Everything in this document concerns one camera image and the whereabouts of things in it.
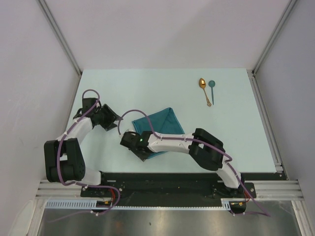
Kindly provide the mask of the teal satin napkin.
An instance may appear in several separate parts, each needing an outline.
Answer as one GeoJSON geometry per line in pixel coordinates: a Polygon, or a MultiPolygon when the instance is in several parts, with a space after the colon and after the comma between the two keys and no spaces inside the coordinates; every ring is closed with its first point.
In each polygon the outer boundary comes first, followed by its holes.
{"type": "MultiPolygon", "coordinates": [[[[151,114],[148,116],[148,118],[152,124],[153,130],[156,133],[173,135],[185,134],[173,109],[170,107],[151,114]]],[[[141,136],[143,134],[148,136],[149,133],[151,133],[151,136],[155,138],[149,122],[145,117],[133,120],[132,124],[136,133],[140,134],[141,136]]]]}

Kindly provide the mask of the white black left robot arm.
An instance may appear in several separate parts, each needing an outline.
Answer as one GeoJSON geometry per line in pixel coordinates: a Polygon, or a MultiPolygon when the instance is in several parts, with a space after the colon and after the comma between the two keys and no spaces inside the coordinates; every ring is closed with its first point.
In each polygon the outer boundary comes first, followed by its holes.
{"type": "Polygon", "coordinates": [[[120,119],[118,114],[107,104],[102,105],[97,98],[83,98],[82,108],[74,115],[71,127],[57,139],[44,144],[47,180],[63,185],[89,185],[97,196],[106,195],[108,183],[101,180],[100,171],[86,167],[80,144],[95,126],[109,131],[117,127],[115,122],[120,119]]]}

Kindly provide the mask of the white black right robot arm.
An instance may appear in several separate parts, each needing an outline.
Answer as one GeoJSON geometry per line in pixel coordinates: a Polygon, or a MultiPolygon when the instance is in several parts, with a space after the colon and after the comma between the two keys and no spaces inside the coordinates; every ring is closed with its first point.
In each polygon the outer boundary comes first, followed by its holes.
{"type": "Polygon", "coordinates": [[[245,191],[241,173],[231,165],[233,159],[225,152],[223,142],[204,129],[197,128],[189,134],[163,134],[154,131],[143,131],[139,134],[126,131],[120,145],[128,148],[142,161],[161,152],[188,154],[199,167],[220,177],[228,196],[239,197],[245,191]]]}

